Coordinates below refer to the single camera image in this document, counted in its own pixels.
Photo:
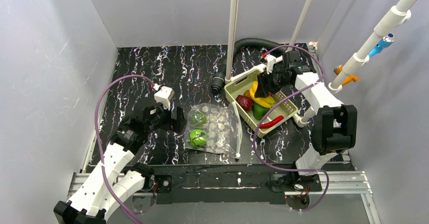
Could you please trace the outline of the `yellow fake banana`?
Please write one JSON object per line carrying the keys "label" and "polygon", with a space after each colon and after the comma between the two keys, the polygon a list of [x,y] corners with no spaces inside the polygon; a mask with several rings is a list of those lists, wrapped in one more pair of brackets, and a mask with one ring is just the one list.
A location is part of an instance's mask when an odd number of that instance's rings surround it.
{"label": "yellow fake banana", "polygon": [[263,107],[272,108],[276,104],[276,101],[274,100],[274,98],[271,97],[271,96],[268,96],[268,97],[265,97],[265,98],[261,98],[261,97],[258,98],[258,97],[256,97],[255,93],[256,93],[257,87],[258,87],[258,82],[254,81],[252,83],[252,86],[249,89],[251,99],[254,102],[258,103],[259,105],[261,105]]}

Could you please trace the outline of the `brown fake potato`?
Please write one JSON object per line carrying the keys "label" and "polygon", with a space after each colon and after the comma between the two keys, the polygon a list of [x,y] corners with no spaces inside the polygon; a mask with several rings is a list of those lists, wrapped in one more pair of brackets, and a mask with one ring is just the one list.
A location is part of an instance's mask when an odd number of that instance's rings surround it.
{"label": "brown fake potato", "polygon": [[248,98],[250,98],[250,91],[246,90],[243,95],[246,96],[246,97],[248,97]]}

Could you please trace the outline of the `dark red fake fruit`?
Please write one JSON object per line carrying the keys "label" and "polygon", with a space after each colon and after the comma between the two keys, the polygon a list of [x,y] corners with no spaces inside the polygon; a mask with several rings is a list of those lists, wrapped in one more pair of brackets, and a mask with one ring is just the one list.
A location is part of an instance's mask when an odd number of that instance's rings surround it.
{"label": "dark red fake fruit", "polygon": [[253,107],[253,100],[250,97],[238,95],[235,100],[245,112],[250,111]]}

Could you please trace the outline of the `clear zip top bag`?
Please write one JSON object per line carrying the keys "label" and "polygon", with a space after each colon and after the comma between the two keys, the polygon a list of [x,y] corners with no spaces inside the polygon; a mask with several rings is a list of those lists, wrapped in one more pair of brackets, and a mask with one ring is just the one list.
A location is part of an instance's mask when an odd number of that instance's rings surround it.
{"label": "clear zip top bag", "polygon": [[[213,154],[229,154],[235,159],[241,157],[241,141],[243,137],[240,115],[237,105],[230,103],[228,107],[203,103],[191,107],[187,115],[187,125],[184,133],[184,147],[186,149]],[[190,113],[201,111],[207,115],[207,125],[203,128],[193,127],[190,123]],[[191,148],[189,133],[193,129],[202,129],[207,135],[207,144],[204,148]]]}

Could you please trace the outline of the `red fake chili pepper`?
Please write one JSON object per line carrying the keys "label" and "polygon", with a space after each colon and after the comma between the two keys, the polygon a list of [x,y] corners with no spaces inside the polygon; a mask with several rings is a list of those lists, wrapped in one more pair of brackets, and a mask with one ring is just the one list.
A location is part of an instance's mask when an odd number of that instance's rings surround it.
{"label": "red fake chili pepper", "polygon": [[284,119],[284,116],[280,115],[278,117],[276,117],[275,119],[267,122],[267,123],[263,123],[260,128],[261,129],[266,129],[266,128],[271,128],[274,127],[276,124],[278,124],[279,122],[281,122]]}

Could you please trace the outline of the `green fake pepper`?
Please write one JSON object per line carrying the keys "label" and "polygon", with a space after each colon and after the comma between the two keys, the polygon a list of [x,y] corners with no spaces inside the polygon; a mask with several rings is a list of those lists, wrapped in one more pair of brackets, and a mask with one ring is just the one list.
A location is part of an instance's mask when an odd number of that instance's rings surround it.
{"label": "green fake pepper", "polygon": [[269,110],[270,108],[263,107],[256,102],[253,103],[252,114],[254,118],[258,121],[260,121]]}

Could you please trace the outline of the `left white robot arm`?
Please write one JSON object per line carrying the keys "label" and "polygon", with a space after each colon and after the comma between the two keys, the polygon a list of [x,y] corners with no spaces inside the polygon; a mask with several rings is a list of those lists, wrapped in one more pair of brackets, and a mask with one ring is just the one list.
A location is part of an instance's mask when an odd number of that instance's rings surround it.
{"label": "left white robot arm", "polygon": [[54,207],[58,223],[106,223],[126,199],[148,187],[154,176],[153,168],[136,163],[117,180],[148,141],[149,134],[158,129],[182,133],[186,123],[183,108],[164,109],[161,103],[124,118],[112,135],[103,160],[67,201],[59,201]]}

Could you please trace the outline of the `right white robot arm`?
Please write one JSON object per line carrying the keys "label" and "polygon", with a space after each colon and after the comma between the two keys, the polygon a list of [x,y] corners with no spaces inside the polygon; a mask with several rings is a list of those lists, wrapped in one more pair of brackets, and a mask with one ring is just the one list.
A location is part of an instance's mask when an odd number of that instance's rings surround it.
{"label": "right white robot arm", "polygon": [[301,60],[299,51],[283,53],[282,57],[264,55],[263,73],[258,75],[255,97],[272,96],[287,85],[293,85],[310,104],[305,114],[295,118],[304,127],[310,118],[311,146],[295,161],[300,176],[311,176],[328,160],[356,143],[357,109],[338,100],[325,86],[316,70]]}

